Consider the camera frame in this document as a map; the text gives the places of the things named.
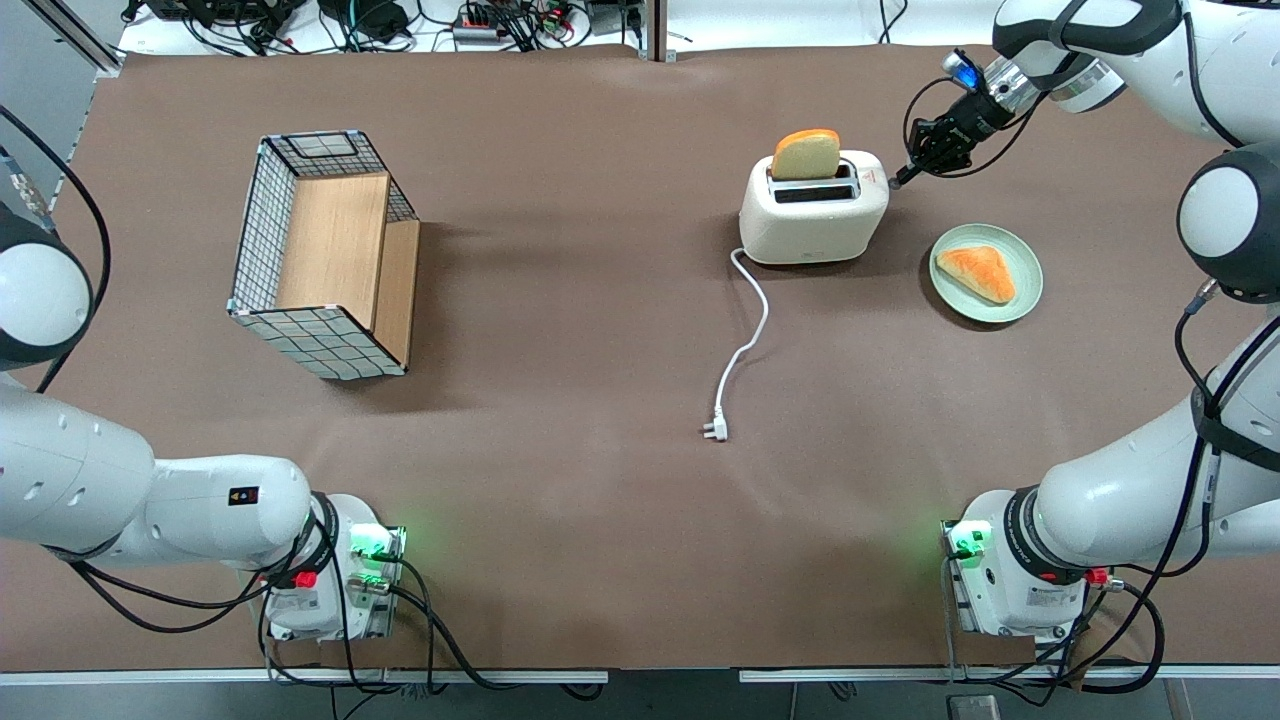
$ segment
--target power plug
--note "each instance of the power plug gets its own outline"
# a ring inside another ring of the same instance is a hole
[[[724,411],[717,407],[716,414],[712,416],[712,421],[703,425],[703,437],[707,439],[714,439],[717,442],[727,441],[728,421],[724,419]]]

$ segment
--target table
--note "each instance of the table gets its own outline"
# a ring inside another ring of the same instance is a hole
[[[494,53],[506,51],[515,47],[515,44],[504,40],[494,45],[454,44],[449,37],[449,28],[444,23],[453,22],[458,14],[458,5],[452,0],[396,0],[411,19],[408,31],[412,38],[397,37],[388,44],[371,45],[374,47],[387,47],[392,51],[407,53]],[[419,6],[425,17],[419,15]],[[567,45],[605,45],[605,44],[631,44],[636,41],[630,32],[620,33],[590,33],[582,37],[590,27],[590,19],[581,9],[570,12],[568,20],[572,24],[573,35],[564,38]],[[244,23],[244,32],[252,23]],[[192,36],[192,31],[207,42],[201,42]],[[296,9],[288,23],[279,33],[283,40],[288,40],[291,46],[298,53],[339,53],[335,45],[343,42],[342,28],[338,22],[320,13],[320,5],[315,1],[306,3]],[[554,41],[543,36],[541,40],[554,47]],[[219,55],[228,54],[225,50],[211,46],[220,45],[246,55],[252,53],[237,37],[234,28],[215,26],[204,28],[198,23],[188,29],[182,22],[161,20],[146,6],[138,10],[137,18],[124,28],[119,47],[127,53],[146,55]],[[283,47],[275,47],[273,55],[283,54]]]
[[[1046,110],[980,176],[913,182],[863,258],[758,270],[774,314],[730,384],[733,438],[701,439],[758,311],[727,263],[748,170],[813,126],[896,167],[902,108],[937,60],[310,56],[259,61],[246,82],[236,59],[134,56],[101,82],[74,159],[116,270],[52,393],[157,456],[282,455],[317,489],[366,498],[410,528],[477,666],[937,666],[938,521],[1185,395],[1169,337],[1199,275],[1174,209],[1219,150],[1126,96]],[[369,133],[429,223],[403,378],[317,380],[224,316],[259,137],[335,128]],[[998,331],[923,279],[933,240],[978,220],[1046,270],[1039,307]],[[87,217],[64,201],[59,224],[92,268]],[[1213,363],[1260,314],[1211,304],[1193,356]],[[0,562],[24,569],[0,587],[0,670],[261,665],[247,611],[155,637],[38,548],[5,543]],[[1162,583],[1167,660],[1280,662],[1263,630],[1276,569],[1211,561]],[[209,565],[128,577],[192,597],[236,587]],[[964,639],[969,662],[1030,652]],[[413,666],[422,647],[398,633],[360,652]]]
[[[417,13],[416,0],[397,0],[412,18]],[[436,20],[451,20],[457,15],[458,1],[422,0],[426,15]],[[901,0],[887,0],[890,18],[897,15]],[[915,0],[893,24],[890,36],[896,44],[910,45],[965,45],[989,44],[991,26],[1000,0]],[[576,36],[590,24],[588,18],[575,12],[571,22]],[[339,29],[332,19],[325,19],[333,37]],[[731,6],[716,0],[680,0],[668,6],[668,28],[675,33],[671,47],[680,54],[731,47],[790,47],[790,46],[847,46],[872,45],[881,32],[878,0],[842,0],[812,3],[809,0],[742,0]],[[440,35],[443,26],[417,19],[411,24],[413,42],[397,41],[393,47],[408,46],[411,53],[453,53],[460,47]],[[198,32],[212,42],[246,51],[236,33],[227,28]],[[223,33],[228,37],[216,37]],[[285,26],[284,37],[293,41],[300,51],[319,51],[334,45],[319,19],[319,5],[307,3],[294,12]],[[636,45],[630,32],[595,32],[584,45],[625,44]],[[509,47],[463,45],[466,51],[493,51]],[[163,22],[143,8],[137,20],[124,29],[119,47],[129,53],[147,55],[215,55],[218,50],[201,45],[175,22]]]

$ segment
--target blue light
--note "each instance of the blue light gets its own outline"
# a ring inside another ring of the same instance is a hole
[[[968,87],[969,90],[977,90],[978,87],[978,68],[973,65],[964,64],[956,68],[955,73],[956,82]]]

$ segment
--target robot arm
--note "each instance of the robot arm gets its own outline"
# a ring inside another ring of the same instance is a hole
[[[1274,91],[1280,17],[1204,0],[1006,0],[992,44],[1000,58],[960,82],[966,94],[934,120],[916,120],[897,184],[948,176],[969,152],[1039,100],[1070,113],[1106,105],[1125,86],[1170,124],[1240,147],[1280,137]]]
[[[1128,86],[1175,127],[1235,147],[1192,178],[1179,237],[1229,296],[1280,301],[1277,37],[1280,13],[1201,0],[1006,0],[993,32],[1001,58],[946,114],[916,120],[899,181],[968,168],[968,151],[995,135],[964,132],[973,108],[1000,106],[1005,115],[988,113],[1004,118],[998,131],[1046,97],[1085,111]],[[957,77],[954,61],[943,67]],[[945,126],[961,132],[934,132]],[[1193,392],[1115,443],[1052,468],[1039,486],[979,496],[946,533],[957,555],[979,551],[956,573],[966,629],[1062,637],[1080,615],[1088,569],[1165,553],[1184,492],[1206,514],[1187,514],[1175,557],[1201,544],[1202,518],[1213,523],[1210,555],[1280,550],[1275,329],[1260,328],[1208,378],[1216,392],[1224,368],[1261,337],[1220,415]]]
[[[0,160],[24,179],[3,149]],[[67,354],[95,311],[83,268],[41,219],[0,205],[0,538],[95,568],[270,568],[274,637],[385,634],[403,532],[362,501],[312,493],[280,457],[156,460],[138,433],[5,373]]]

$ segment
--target green plate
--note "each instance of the green plate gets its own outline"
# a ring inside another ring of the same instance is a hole
[[[1009,302],[997,305],[938,268],[938,252],[975,245],[989,245],[1005,256],[1016,288],[1016,295]],[[1021,318],[1036,307],[1044,291],[1044,272],[1032,249],[1016,234],[982,223],[951,228],[933,243],[933,251],[929,252],[929,279],[942,300],[956,313],[983,323],[1011,323]]]

